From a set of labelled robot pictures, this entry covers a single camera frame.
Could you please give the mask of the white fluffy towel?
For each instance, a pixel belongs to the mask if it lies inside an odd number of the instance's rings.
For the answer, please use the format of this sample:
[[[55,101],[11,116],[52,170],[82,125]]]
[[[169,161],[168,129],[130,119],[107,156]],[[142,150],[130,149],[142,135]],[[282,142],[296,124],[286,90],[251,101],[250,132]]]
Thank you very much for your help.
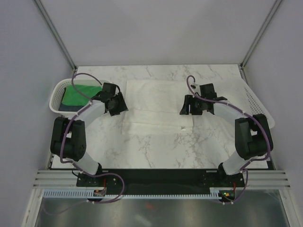
[[[156,135],[192,133],[193,119],[180,115],[189,90],[185,82],[165,80],[129,80],[125,102],[128,111],[122,123],[122,133]]]

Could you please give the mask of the green towel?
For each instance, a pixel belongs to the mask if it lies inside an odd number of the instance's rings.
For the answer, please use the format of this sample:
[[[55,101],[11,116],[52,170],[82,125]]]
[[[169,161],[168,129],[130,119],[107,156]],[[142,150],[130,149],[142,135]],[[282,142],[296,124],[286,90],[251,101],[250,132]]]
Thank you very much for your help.
[[[76,91],[72,85],[68,85],[64,89],[62,98],[63,106],[85,106],[98,92],[102,91],[100,86],[75,85]]]

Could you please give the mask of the dark blue towel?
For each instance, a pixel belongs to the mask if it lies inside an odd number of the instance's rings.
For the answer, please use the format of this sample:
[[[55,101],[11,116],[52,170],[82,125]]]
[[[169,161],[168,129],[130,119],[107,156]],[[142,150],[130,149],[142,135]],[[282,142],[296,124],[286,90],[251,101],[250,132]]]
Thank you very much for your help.
[[[64,103],[60,103],[59,111],[62,111],[62,112],[77,112],[83,107],[84,107],[83,105],[65,105]]]

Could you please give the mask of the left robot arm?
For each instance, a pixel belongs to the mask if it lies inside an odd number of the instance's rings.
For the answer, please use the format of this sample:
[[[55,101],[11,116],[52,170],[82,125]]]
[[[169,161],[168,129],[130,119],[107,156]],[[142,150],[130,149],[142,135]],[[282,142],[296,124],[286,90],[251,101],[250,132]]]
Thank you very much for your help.
[[[104,83],[102,90],[89,98],[73,117],[57,117],[54,121],[50,152],[60,161],[71,163],[75,168],[87,174],[87,181],[92,186],[103,183],[102,166],[86,151],[86,128],[104,114],[119,115],[127,111],[120,87]]]

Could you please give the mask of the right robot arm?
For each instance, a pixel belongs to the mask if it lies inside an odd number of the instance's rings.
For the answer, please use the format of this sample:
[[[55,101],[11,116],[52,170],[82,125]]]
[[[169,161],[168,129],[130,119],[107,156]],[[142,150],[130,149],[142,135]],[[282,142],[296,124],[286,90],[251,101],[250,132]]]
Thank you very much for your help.
[[[243,172],[252,162],[265,161],[273,150],[273,141],[267,117],[260,113],[251,115],[231,104],[227,98],[217,96],[212,83],[195,85],[187,82],[190,95],[185,95],[180,115],[202,115],[209,113],[229,123],[234,128],[235,151],[218,169],[216,180],[221,186],[228,186],[233,175]]]

